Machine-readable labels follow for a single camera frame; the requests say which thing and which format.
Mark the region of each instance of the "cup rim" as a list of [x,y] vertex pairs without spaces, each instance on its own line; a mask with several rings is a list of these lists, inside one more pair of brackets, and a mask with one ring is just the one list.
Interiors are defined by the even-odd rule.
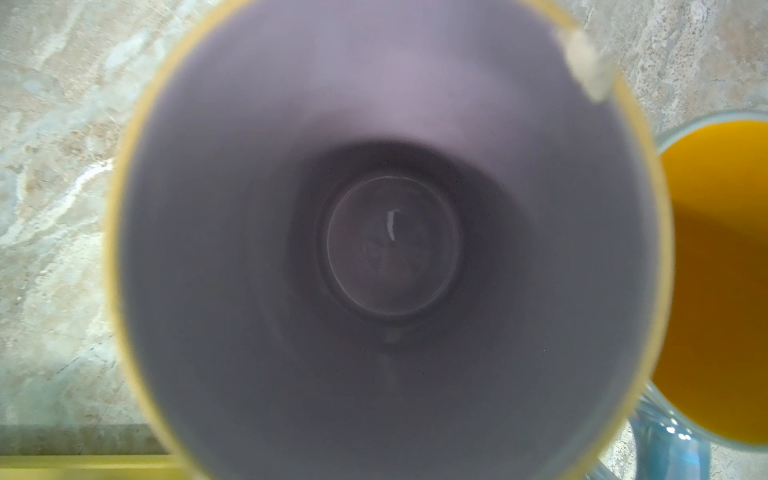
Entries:
[[[701,117],[688,121],[681,126],[662,132],[657,137],[658,153],[661,156],[669,147],[676,144],[680,139],[688,134],[695,132],[703,127],[715,124],[725,124],[732,121],[762,121],[768,124],[768,111],[757,110],[725,110],[705,114]],[[742,442],[740,440],[729,439],[715,432],[705,429],[703,426],[694,422],[690,417],[684,415],[666,396],[656,387],[652,380],[648,381],[645,396],[649,398],[657,407],[664,410],[669,416],[676,417],[683,422],[693,433],[702,439],[708,439],[717,445],[723,445],[730,449],[741,452],[768,453],[768,443],[755,444]]]
[[[137,146],[138,138],[144,128],[144,122],[150,114],[154,100],[159,96],[167,79],[176,72],[182,61],[211,31],[220,24],[223,24],[240,8],[258,1],[224,0],[206,14],[201,22],[186,33],[170,51],[163,64],[154,74],[149,85],[145,88],[144,93],[139,97],[134,115],[125,128],[116,156],[118,161],[116,162],[115,172],[111,180],[107,212],[104,219],[105,292],[109,316],[115,331],[121,369],[141,411],[153,427],[153,431],[163,446],[173,454],[178,455],[182,464],[205,475],[210,473],[198,458],[191,455],[191,452],[178,439],[177,433],[170,427],[153,393],[146,387],[144,376],[133,356],[134,345],[127,334],[123,315],[123,300],[120,292],[120,262],[118,259],[119,219],[123,210],[123,192],[127,185],[127,175],[131,167],[134,149]],[[537,12],[547,23],[556,28],[578,28],[578,23],[573,17],[553,0],[517,1]],[[658,271],[655,275],[652,305],[648,313],[645,348],[637,358],[634,370],[631,373],[631,380],[617,403],[608,412],[603,413],[607,418],[601,421],[602,427],[599,428],[599,432],[595,433],[594,438],[589,439],[588,445],[579,447],[578,458],[561,471],[555,473],[548,472],[546,474],[560,480],[580,478],[584,473],[588,472],[598,460],[602,449],[611,442],[614,433],[620,428],[621,423],[633,411],[637,400],[647,384],[648,378],[653,372],[654,362],[661,351],[672,296],[673,233],[671,206],[667,185],[664,182],[664,172],[657,158],[657,149],[654,146],[647,121],[642,115],[642,111],[629,87],[620,75],[615,78],[610,101],[615,102],[617,110],[624,119],[627,132],[635,139],[639,155],[638,160],[642,163],[646,173],[645,176],[649,179],[651,198],[657,211],[658,233],[655,241],[659,249],[659,258],[656,263]]]

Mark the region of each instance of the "marble countertop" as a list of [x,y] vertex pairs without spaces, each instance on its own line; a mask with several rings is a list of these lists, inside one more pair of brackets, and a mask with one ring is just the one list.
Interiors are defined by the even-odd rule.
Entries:
[[[0,455],[159,453],[124,384],[101,285],[115,148],[169,50],[218,0],[0,3]],[[561,0],[656,132],[768,110],[764,0]],[[634,471],[624,430],[604,460]],[[711,478],[768,477],[713,447]]]

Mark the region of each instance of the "yellow cup rim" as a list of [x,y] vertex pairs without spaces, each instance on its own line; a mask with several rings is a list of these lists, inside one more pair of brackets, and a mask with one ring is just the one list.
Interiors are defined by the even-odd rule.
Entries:
[[[141,95],[134,116],[124,131],[121,146],[116,157],[115,169],[111,179],[111,188],[108,197],[107,213],[104,222],[104,282],[107,296],[108,312],[114,327],[115,339],[118,345],[118,356],[122,369],[131,391],[135,395],[139,407],[147,416],[147,419],[157,434],[162,444],[172,454],[178,455],[184,465],[195,471],[207,474],[202,465],[182,446],[181,442],[172,433],[167,421],[161,415],[161,411],[150,391],[144,384],[135,359],[131,355],[132,345],[127,334],[125,320],[122,314],[123,300],[119,285],[119,218],[121,217],[121,201],[124,197],[127,176],[133,157],[134,149],[141,136],[142,127],[147,120],[155,98],[162,87],[177,70],[181,62],[187,57],[194,47],[219,24],[234,15],[240,8],[258,0],[226,0],[207,14],[203,21],[192,28],[181,42],[167,56],[164,64],[158,69],[147,89]],[[530,6],[533,10],[543,15],[551,23],[562,28],[576,28],[578,24],[565,10],[555,5],[550,0],[519,0]],[[645,384],[650,378],[657,357],[661,350],[664,331],[667,325],[667,316],[672,291],[672,265],[673,265],[673,231],[672,214],[664,179],[664,172],[658,161],[656,147],[644,116],[634,100],[628,86],[618,78],[614,83],[613,99],[623,111],[627,119],[627,126],[637,139],[640,153],[645,160],[648,177],[654,192],[655,206],[658,217],[658,250],[659,265],[656,282],[656,295],[654,301],[651,325],[648,331],[646,348],[637,368],[634,372],[630,388],[625,392],[624,398],[618,407],[609,415],[609,421],[605,423],[602,433],[591,447],[581,456],[579,461],[567,471],[559,475],[560,480],[580,478],[597,461],[598,455],[605,445],[612,440],[614,433],[621,423],[634,409],[637,399],[640,397]]]

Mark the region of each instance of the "glass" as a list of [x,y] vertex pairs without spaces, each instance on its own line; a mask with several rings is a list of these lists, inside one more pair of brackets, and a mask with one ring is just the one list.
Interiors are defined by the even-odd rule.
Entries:
[[[723,111],[706,115],[659,135],[659,151],[664,152],[706,125],[745,120],[768,122],[768,113]],[[713,445],[738,452],[768,453],[768,445],[738,442],[703,429],[679,412],[652,382],[647,384],[629,423],[637,451],[636,480],[707,480],[712,473]],[[584,478],[616,480],[617,476],[598,463]]]

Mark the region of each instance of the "cup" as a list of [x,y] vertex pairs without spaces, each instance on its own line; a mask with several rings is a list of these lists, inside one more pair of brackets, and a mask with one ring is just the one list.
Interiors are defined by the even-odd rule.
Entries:
[[[768,452],[768,114],[658,138],[675,216],[667,337],[630,417],[638,480],[707,480],[710,443]],[[615,478],[599,465],[588,478]]]
[[545,2],[211,14],[143,96],[108,215],[164,444],[212,478],[583,475],[650,375],[672,254],[596,57]]

